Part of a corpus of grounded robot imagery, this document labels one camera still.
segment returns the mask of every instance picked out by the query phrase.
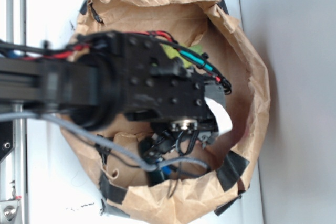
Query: electronic component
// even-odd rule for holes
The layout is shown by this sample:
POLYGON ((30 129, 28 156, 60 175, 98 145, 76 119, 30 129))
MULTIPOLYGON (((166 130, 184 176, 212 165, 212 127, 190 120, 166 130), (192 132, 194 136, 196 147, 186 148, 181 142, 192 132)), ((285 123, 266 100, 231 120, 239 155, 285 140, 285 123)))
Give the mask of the electronic component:
POLYGON ((148 164, 173 150, 188 155, 196 141, 203 147, 212 144, 219 129, 206 98, 224 108, 225 94, 231 93, 230 83, 207 61, 207 54, 179 45, 164 31, 80 35, 62 50, 0 42, 0 52, 7 57, 0 58, 1 102, 21 103, 38 114, 69 114, 90 131, 109 125, 117 113, 129 121, 150 122, 155 134, 140 146, 148 164), (169 56, 163 45, 174 49, 169 56), (65 60, 82 49, 89 52, 78 61, 65 60), (181 148, 184 141, 189 141, 186 150, 181 148))

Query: white paper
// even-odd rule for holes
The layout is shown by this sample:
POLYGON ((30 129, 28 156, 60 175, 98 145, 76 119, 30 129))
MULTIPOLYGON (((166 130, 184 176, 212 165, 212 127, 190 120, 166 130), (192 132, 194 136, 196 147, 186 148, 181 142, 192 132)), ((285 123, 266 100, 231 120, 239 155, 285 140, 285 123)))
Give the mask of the white paper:
POLYGON ((215 100, 205 97, 205 102, 216 118, 219 136, 232 130, 232 121, 225 108, 215 100))

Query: screw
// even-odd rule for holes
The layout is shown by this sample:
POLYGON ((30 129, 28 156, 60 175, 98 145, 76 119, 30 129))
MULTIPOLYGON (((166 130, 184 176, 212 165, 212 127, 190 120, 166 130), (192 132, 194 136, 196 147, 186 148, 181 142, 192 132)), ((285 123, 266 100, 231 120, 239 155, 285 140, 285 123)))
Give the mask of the screw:
POLYGON ((106 36, 113 39, 116 36, 116 34, 113 32, 110 32, 110 33, 107 33, 106 36))
POLYGON ((139 79, 135 76, 132 76, 131 79, 130 79, 130 82, 131 82, 132 85, 138 85, 139 79))
POLYGON ((209 55, 206 52, 202 53, 201 56, 203 59, 206 59, 206 60, 209 58, 209 55))
POLYGON ((148 79, 146 80, 146 85, 147 85, 148 87, 152 87, 152 86, 154 86, 154 81, 153 81, 152 79, 148 78, 148 79))
POLYGON ((48 49, 49 47, 50 47, 50 42, 47 41, 47 40, 44 40, 44 41, 43 41, 43 48, 44 48, 44 49, 48 49))
POLYGON ((197 99, 197 100, 195 101, 195 103, 196 103, 197 106, 201 106, 201 105, 202 105, 202 101, 201 101, 201 99, 197 99))
POLYGON ((176 87, 177 85, 178 85, 178 81, 177 80, 172 80, 171 82, 170 82, 170 84, 173 86, 173 87, 176 87))
POLYGON ((197 82, 197 83, 195 83, 194 88, 195 88, 195 89, 200 89, 201 86, 200 86, 199 83, 197 82))
POLYGON ((176 97, 173 97, 170 102, 173 103, 173 104, 177 104, 178 103, 178 99, 176 97))
POLYGON ((150 49, 151 47, 152 47, 152 43, 150 42, 150 41, 145 41, 144 43, 143 43, 143 45, 144 45, 144 47, 145 48, 147 48, 147 49, 150 49))
POLYGON ((9 149, 10 148, 10 142, 4 143, 4 148, 9 149))
POLYGON ((128 42, 133 46, 136 46, 138 44, 138 40, 134 37, 129 38, 128 42))
POLYGON ((13 207, 13 206, 7 206, 5 209, 4 209, 4 216, 7 218, 7 219, 10 219, 12 217, 14 217, 16 214, 16 209, 13 207))
POLYGON ((186 130, 188 130, 189 125, 186 122, 183 122, 182 125, 180 125, 180 126, 181 126, 181 130, 186 131, 186 130))

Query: crumpled paper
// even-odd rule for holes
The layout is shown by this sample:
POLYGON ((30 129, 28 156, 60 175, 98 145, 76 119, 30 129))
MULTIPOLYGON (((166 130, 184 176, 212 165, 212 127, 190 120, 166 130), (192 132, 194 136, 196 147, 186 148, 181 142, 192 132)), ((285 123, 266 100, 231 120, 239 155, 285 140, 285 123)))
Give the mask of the crumpled paper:
MULTIPOLYGON (((107 30, 165 30, 186 46, 201 44, 210 56, 209 61, 232 83, 233 92, 226 96, 226 110, 232 119, 233 130, 219 137, 205 150, 196 146, 191 154, 207 161, 212 171, 197 179, 179 180, 171 198, 167 197, 167 193, 175 181, 167 180, 148 187, 145 172, 126 169, 112 157, 104 165, 94 148, 63 131, 98 188, 101 173, 105 173, 111 184, 127 189, 121 204, 110 200, 107 202, 131 218, 153 224, 189 223, 232 201, 238 196, 238 191, 246 191, 249 187, 269 120, 268 72, 240 28, 239 20, 226 15, 217 5, 218 1, 88 0, 88 11, 78 16, 72 41, 77 34, 107 30), (99 15, 102 22, 94 19, 93 12, 99 15), (229 150, 248 160, 249 165, 240 180, 224 191, 216 169, 223 165, 229 150)), ((150 131, 149 124, 127 122, 122 115, 118 115, 111 126, 99 134, 114 137, 115 141, 136 152, 137 142, 150 131)), ((183 169, 202 172, 188 164, 183 169)))

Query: gray wall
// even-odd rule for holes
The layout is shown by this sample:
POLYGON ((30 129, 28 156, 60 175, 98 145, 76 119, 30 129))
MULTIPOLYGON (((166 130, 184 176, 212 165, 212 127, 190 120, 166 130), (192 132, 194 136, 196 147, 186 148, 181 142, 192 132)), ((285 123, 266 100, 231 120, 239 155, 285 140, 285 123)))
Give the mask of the gray wall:
POLYGON ((270 74, 259 159, 265 223, 336 223, 336 0, 240 4, 270 74))

